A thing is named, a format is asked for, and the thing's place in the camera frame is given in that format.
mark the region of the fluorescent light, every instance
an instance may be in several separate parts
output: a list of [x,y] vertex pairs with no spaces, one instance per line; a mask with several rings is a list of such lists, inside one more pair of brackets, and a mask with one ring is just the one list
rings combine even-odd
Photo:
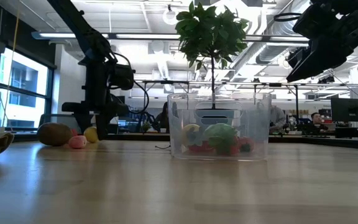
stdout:
[[120,0],[71,0],[72,2],[86,3],[86,4],[182,4],[181,1],[170,1],[170,0],[156,0],[156,1],[120,1]]
[[309,44],[297,43],[266,43],[268,46],[283,46],[283,47],[309,47]]
[[272,3],[264,3],[263,5],[262,5],[262,7],[264,8],[264,9],[270,9],[270,8],[273,8],[273,7],[276,7],[277,6],[277,3],[275,3],[275,2],[272,2]]
[[212,84],[212,82],[189,82],[189,84]]
[[258,37],[258,36],[247,36],[246,37],[246,41],[252,42],[252,41],[261,41],[262,37]]
[[117,34],[117,39],[167,39],[178,40],[177,34]]
[[271,37],[271,41],[276,42],[291,42],[291,41],[299,41],[299,42],[308,42],[309,39],[306,37],[299,37],[299,36],[283,36],[283,37]]
[[[75,34],[67,34],[67,33],[40,33],[41,37],[44,38],[75,38]],[[108,38],[108,34],[102,34],[104,38]]]
[[74,34],[40,34],[41,37],[45,37],[45,38],[75,38]]

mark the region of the ceiling light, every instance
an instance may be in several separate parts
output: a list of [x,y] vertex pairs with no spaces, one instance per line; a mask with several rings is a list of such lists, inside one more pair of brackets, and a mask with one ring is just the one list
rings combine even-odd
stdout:
[[118,3],[118,4],[139,4],[139,3],[144,3],[144,4],[183,4],[181,1],[167,1],[167,0],[156,0],[156,1],[125,1],[125,0],[71,0],[72,2],[79,2],[79,3],[86,3],[86,4],[114,4],[114,3]]
[[212,84],[212,82],[189,82],[189,84]]
[[[75,34],[69,34],[69,33],[40,33],[39,35],[43,38],[51,38],[51,39],[53,39],[53,38],[67,38],[67,39],[73,38],[74,39],[74,38],[76,38]],[[109,37],[108,34],[102,34],[102,36],[104,38]]]
[[262,5],[262,7],[263,7],[264,9],[270,9],[270,8],[273,8],[273,7],[276,7],[276,6],[277,6],[277,3],[275,3],[275,2],[264,3],[264,4]]
[[164,39],[164,40],[178,40],[177,34],[117,34],[117,39]]
[[[174,15],[171,15],[172,18],[168,18],[168,13],[171,14],[173,13]],[[168,25],[175,25],[177,24],[179,21],[177,20],[177,15],[179,14],[179,12],[177,10],[169,10],[169,9],[166,9],[164,11],[164,13],[162,14],[162,20],[164,20],[164,22]]]
[[308,42],[309,39],[300,36],[283,36],[283,37],[271,37],[271,41],[274,42]]
[[274,46],[274,47],[309,47],[309,44],[307,43],[304,43],[304,44],[301,44],[301,43],[266,43],[266,45],[268,46]]

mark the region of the yellow fruit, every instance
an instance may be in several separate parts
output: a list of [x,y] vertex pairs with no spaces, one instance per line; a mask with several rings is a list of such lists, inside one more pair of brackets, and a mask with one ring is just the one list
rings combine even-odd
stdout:
[[99,141],[96,127],[88,127],[84,132],[84,136],[86,137],[86,140],[90,143],[96,143]]
[[188,145],[187,134],[190,130],[192,132],[198,132],[200,130],[200,127],[197,124],[187,124],[185,127],[183,127],[181,131],[181,143],[184,146]]

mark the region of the ductwork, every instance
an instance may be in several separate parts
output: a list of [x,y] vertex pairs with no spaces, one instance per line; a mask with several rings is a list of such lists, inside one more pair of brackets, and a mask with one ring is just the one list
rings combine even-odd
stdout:
[[[309,0],[294,0],[283,12],[301,13],[304,12],[309,6]],[[292,27],[294,26],[295,22],[296,21],[274,22],[265,31],[265,35],[296,35],[296,33],[292,31]],[[287,46],[274,46],[266,43],[254,43],[248,48],[245,57],[242,58],[239,63],[237,63],[235,68],[237,71],[239,71],[247,63],[257,63],[262,65],[270,64],[277,58],[277,56],[286,51],[287,48]]]
[[[168,80],[169,79],[169,70],[167,60],[164,57],[164,49],[165,44],[161,40],[155,40],[151,43],[151,49],[154,54],[161,55],[161,57],[157,60],[158,70],[160,71],[161,79]],[[175,87],[169,84],[164,85],[164,93],[175,93]]]

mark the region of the green leaves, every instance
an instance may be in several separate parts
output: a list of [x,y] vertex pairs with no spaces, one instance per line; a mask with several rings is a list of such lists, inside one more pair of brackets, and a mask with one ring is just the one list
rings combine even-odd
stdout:
[[190,13],[194,12],[194,3],[193,3],[193,1],[191,1],[190,5],[189,5],[189,12]]
[[198,62],[196,70],[200,70],[201,66],[203,66],[203,62]]
[[184,20],[184,19],[192,19],[193,16],[191,15],[190,12],[179,12],[178,15],[177,15],[177,20]]
[[233,63],[233,61],[231,60],[231,58],[230,58],[229,56],[224,57],[224,59],[227,60],[228,62],[232,62],[232,63]]
[[216,7],[204,9],[202,4],[189,5],[188,12],[180,12],[175,29],[180,35],[180,51],[185,53],[189,66],[195,62],[196,69],[206,66],[203,60],[197,61],[201,55],[204,58],[214,58],[221,62],[222,68],[232,63],[231,56],[238,55],[247,45],[243,43],[246,38],[244,29],[247,27],[246,19],[239,19],[238,13],[233,13],[225,7],[225,11],[216,15]]
[[219,34],[223,37],[223,39],[227,40],[229,37],[229,33],[227,33],[224,29],[219,30]]

